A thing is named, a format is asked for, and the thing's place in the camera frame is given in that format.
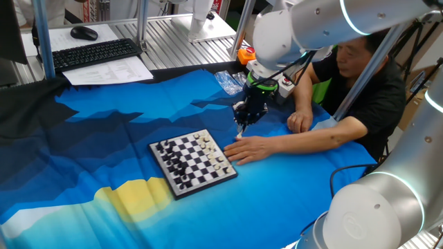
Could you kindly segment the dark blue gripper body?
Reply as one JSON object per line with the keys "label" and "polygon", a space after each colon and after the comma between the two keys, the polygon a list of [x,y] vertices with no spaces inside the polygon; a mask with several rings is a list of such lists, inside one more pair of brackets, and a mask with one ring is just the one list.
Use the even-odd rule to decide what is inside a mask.
{"label": "dark blue gripper body", "polygon": [[245,88],[244,103],[241,111],[250,116],[256,116],[265,110],[266,101],[273,91],[260,88]]}

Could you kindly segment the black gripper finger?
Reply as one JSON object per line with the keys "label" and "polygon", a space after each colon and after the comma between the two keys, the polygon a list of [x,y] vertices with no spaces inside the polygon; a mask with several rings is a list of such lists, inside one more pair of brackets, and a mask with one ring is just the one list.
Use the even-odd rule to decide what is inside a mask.
{"label": "black gripper finger", "polygon": [[243,129],[246,129],[248,126],[255,124],[258,120],[260,120],[264,115],[268,113],[268,107],[265,104],[261,111],[257,113],[248,112],[245,117],[245,123],[243,125]]}
{"label": "black gripper finger", "polygon": [[247,110],[245,101],[239,101],[232,105],[234,121],[237,124],[237,132],[243,133],[247,126]]}

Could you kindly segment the person's left hand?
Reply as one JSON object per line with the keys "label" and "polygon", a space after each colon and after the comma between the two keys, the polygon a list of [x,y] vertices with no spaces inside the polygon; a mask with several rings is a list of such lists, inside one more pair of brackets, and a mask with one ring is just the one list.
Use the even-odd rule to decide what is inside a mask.
{"label": "person's left hand", "polygon": [[224,155],[236,165],[263,160],[277,152],[273,139],[261,136],[236,138],[233,144],[224,147]]}

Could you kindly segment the person's right hand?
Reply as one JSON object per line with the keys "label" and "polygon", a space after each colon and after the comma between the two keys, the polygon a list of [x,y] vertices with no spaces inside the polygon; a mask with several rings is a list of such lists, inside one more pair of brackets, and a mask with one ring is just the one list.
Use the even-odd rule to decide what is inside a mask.
{"label": "person's right hand", "polygon": [[287,119],[287,126],[293,133],[309,131],[313,122],[311,109],[299,109],[292,113]]}

